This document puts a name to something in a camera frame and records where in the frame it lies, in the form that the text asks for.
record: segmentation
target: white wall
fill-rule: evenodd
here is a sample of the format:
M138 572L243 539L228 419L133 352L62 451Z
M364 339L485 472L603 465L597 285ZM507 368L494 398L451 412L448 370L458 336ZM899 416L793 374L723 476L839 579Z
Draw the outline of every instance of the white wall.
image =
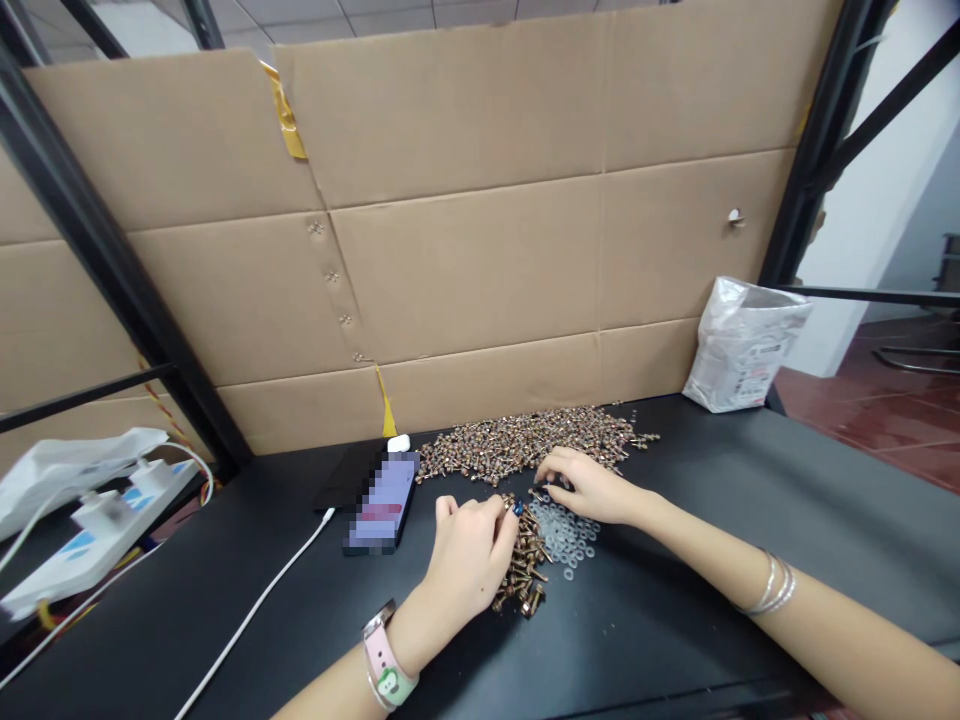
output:
M130 57L197 52L193 35L153 3L101 4L93 9Z
M887 22L855 128L960 15L954 0L901 0ZM877 287L960 118L960 59L943 70L847 167L800 264L807 285ZM817 298L787 365L836 374L867 303Z
M934 290L947 232L960 233L960 123L954 128L878 287ZM870 303L863 322L925 314L910 305Z

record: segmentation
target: smartwatch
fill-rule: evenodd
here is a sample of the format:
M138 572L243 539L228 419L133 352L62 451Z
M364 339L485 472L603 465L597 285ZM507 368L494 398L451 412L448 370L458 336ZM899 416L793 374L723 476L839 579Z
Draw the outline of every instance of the smartwatch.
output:
M363 627L367 682L380 707L387 712L393 712L402 705L420 680L419 675L411 678L400 668L390 649L386 628L396 611L397 604L390 599Z

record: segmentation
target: hand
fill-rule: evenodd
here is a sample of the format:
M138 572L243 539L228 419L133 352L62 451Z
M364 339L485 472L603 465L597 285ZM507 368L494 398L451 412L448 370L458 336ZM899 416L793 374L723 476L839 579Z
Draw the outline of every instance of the hand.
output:
M573 484L576 492L549 485L550 497L577 515L599 522L631 523L634 498L642 502L642 496L649 493L570 448L555 447L537 468L535 482L545 479L552 483L558 473Z
M423 581L388 626L400 667L417 674L475 616L490 607L510 567L520 521L503 498L457 507L437 499L437 536Z

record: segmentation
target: white plastic bag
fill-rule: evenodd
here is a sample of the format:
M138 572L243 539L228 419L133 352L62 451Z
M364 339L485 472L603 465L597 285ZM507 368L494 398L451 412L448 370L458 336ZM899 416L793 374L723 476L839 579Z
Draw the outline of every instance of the white plastic bag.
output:
M153 428L133 428L106 440L41 440L0 481L0 540L21 530L52 495L44 514L70 502L81 490L123 477L137 458L167 439Z
M802 295L718 277L683 394L714 413L763 405L812 310Z

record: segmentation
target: silver bangle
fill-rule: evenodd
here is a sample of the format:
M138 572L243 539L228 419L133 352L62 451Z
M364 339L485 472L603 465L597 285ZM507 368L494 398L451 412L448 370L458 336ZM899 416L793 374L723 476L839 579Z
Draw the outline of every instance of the silver bangle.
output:
M767 556L767 560L770 561L770 577L767 578L767 589L763 592L763 597L760 598L760 601L754 605L752 608L744 610L743 608L737 608L740 612L745 615L750 615L751 613L760 612L767 603L767 598L770 597L770 591L773 589L773 579L777 576L777 561L774 559L773 555L770 554L768 550L763 550L764 554Z
M751 608L746 612L746 615L749 617L759 617L760 615L767 615L768 613L776 612L788 602L793 597L794 591L797 589L797 578L793 574L793 569L783 562L776 555L771 555L776 565L780 565L783 568L783 584L780 586L780 590L777 594L765 605L758 608Z
M783 581L784 586L786 587L786 592L783 593L783 597L781 597L777 602L773 603L770 607L764 610L764 614L776 612L790 602L790 598L793 597L793 593L797 589L797 577L793 574L793 568L791 568L782 560L780 562L783 565L783 569L787 573L787 577Z

